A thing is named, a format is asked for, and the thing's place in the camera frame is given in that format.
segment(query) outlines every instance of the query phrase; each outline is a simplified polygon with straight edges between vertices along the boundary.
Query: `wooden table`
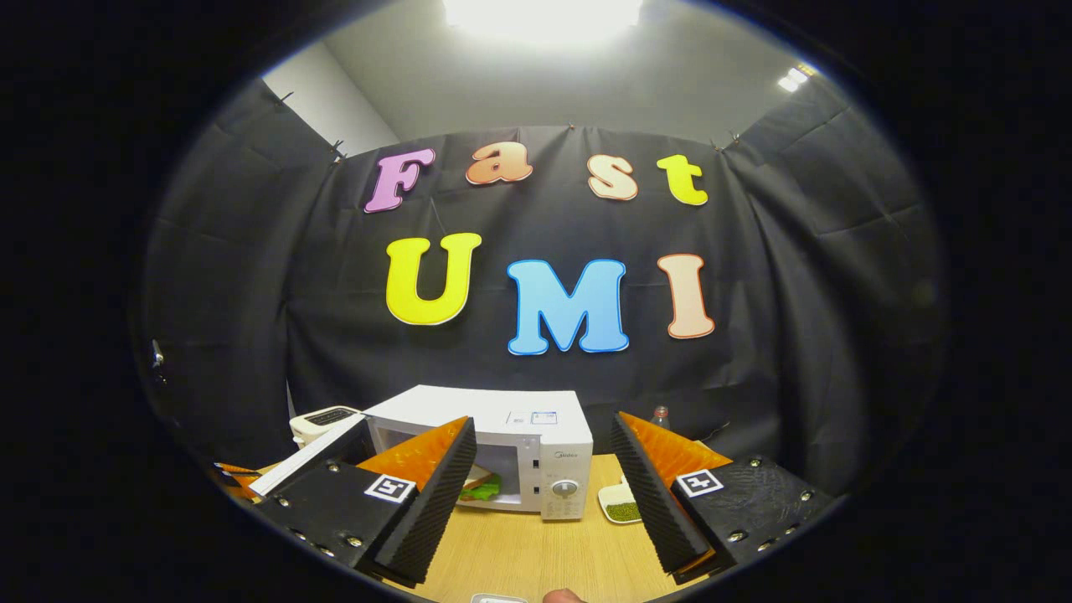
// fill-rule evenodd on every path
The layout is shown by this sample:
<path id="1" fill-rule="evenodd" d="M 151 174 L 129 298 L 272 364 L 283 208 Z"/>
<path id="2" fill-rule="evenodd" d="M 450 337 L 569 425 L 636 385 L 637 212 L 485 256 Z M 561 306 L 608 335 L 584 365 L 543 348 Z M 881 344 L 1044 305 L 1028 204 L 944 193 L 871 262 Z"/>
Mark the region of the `wooden table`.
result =
<path id="1" fill-rule="evenodd" d="M 639 603 L 703 579 L 675 585 L 662 573 L 643 524 L 607 520 L 599 509 L 599 488 L 620 483 L 617 458 L 594 455 L 580 521 L 455 506 L 425 584 L 406 588 L 384 582 L 443 603 L 470 603 L 478 592 L 540 603 L 556 588 L 569 588 L 589 603 Z"/>

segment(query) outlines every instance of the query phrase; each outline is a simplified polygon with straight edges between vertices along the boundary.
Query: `label sticker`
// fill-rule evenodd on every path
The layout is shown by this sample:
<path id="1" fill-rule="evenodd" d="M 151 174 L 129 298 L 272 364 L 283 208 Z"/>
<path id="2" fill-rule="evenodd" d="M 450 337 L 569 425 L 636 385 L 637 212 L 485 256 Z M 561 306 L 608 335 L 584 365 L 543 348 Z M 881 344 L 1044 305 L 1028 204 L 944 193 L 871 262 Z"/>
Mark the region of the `label sticker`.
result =
<path id="1" fill-rule="evenodd" d="M 533 413 L 533 425 L 557 425 L 559 424 L 559 413 L 551 412 L 534 412 Z"/>
<path id="2" fill-rule="evenodd" d="M 698 497 L 708 492 L 723 489 L 723 484 L 711 474 L 711 471 L 701 469 L 684 475 L 678 475 L 678 483 L 688 495 L 688 498 Z"/>
<path id="3" fill-rule="evenodd" d="M 391 477 L 390 475 L 381 475 L 375 482 L 372 483 L 371 486 L 369 486 L 369 489 L 364 490 L 364 494 L 398 504 L 402 502 L 406 495 L 410 494 L 410 490 L 416 486 L 417 483 L 411 482 L 410 480 Z"/>

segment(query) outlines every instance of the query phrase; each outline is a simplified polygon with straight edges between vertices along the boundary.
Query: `microwave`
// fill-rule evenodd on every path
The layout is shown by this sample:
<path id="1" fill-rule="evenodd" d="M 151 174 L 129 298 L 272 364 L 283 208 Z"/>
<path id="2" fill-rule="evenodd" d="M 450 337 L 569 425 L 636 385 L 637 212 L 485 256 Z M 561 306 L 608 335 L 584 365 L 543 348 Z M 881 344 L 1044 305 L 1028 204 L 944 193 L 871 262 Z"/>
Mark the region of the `microwave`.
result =
<path id="1" fill-rule="evenodd" d="M 361 413 L 377 454 L 460 416 L 472 416 L 474 467 L 500 476 L 498 494 L 458 504 L 539 513 L 545 520 L 584 516 L 592 431 L 574 392 L 418 385 Z"/>

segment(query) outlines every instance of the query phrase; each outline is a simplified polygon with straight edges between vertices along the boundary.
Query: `small dish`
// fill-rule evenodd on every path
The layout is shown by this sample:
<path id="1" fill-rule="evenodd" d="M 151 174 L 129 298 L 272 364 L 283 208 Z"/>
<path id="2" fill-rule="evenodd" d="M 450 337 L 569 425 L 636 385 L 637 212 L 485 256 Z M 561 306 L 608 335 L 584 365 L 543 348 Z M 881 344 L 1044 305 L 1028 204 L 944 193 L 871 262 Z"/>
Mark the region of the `small dish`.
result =
<path id="1" fill-rule="evenodd" d="M 610 516 L 610 513 L 607 512 L 607 508 L 611 504 L 637 502 L 637 500 L 632 498 L 632 490 L 629 489 L 628 484 L 624 483 L 614 484 L 613 486 L 607 486 L 605 488 L 600 488 L 598 498 L 599 498 L 599 509 L 602 509 L 604 516 L 606 516 L 607 520 L 610 521 L 611 524 L 636 524 L 637 521 L 640 520 L 640 518 L 638 517 L 629 521 L 619 521 L 617 519 L 612 518 Z"/>

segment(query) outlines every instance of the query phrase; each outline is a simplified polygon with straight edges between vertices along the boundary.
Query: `plastic bottle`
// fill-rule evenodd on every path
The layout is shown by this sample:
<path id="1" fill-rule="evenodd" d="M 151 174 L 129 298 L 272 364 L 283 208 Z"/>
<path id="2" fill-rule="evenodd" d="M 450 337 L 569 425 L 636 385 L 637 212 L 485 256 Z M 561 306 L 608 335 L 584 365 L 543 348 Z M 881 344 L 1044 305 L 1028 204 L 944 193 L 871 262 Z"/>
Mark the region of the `plastic bottle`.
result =
<path id="1" fill-rule="evenodd" d="M 651 423 L 654 423 L 664 429 L 670 429 L 670 418 L 667 414 L 668 411 L 666 407 L 655 407 L 655 415 L 652 416 Z"/>

